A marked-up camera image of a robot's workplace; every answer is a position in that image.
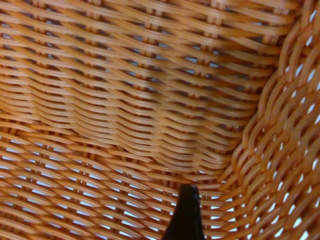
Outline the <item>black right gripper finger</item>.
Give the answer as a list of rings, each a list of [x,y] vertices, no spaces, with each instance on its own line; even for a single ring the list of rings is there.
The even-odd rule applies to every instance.
[[[182,184],[180,186],[176,208],[162,239],[204,239],[200,195],[195,185]]]

